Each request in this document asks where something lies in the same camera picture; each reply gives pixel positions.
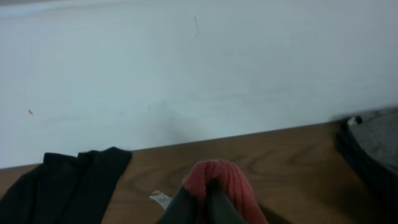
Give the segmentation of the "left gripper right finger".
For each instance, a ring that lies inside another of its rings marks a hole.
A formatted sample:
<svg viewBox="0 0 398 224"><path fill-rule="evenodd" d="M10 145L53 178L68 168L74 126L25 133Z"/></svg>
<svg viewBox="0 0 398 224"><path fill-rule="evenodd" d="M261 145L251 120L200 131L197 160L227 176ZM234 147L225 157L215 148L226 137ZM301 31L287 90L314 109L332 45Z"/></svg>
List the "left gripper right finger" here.
<svg viewBox="0 0 398 224"><path fill-rule="evenodd" d="M209 224L247 224L216 179L206 184L206 208Z"/></svg>

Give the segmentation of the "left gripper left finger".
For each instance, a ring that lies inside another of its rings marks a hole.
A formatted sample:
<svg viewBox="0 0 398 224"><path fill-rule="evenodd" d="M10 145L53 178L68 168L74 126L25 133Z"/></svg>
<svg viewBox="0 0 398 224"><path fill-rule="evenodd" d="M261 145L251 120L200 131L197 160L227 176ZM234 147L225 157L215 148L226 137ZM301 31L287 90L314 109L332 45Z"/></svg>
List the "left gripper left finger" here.
<svg viewBox="0 0 398 224"><path fill-rule="evenodd" d="M198 200L181 186L156 224L197 224Z"/></svg>

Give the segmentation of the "red orange t-shirt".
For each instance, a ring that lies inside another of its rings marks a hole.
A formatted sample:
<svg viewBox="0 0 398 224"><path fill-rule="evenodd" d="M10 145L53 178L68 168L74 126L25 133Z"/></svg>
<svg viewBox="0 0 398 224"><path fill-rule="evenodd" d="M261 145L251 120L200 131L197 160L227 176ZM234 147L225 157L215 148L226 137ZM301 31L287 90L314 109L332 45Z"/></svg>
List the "red orange t-shirt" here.
<svg viewBox="0 0 398 224"><path fill-rule="evenodd" d="M198 200L197 224L209 224L206 208L206 184L215 179L220 183L221 188L247 224L269 223L258 205L254 190L243 171L230 161L207 160L197 162L181 185Z"/></svg>

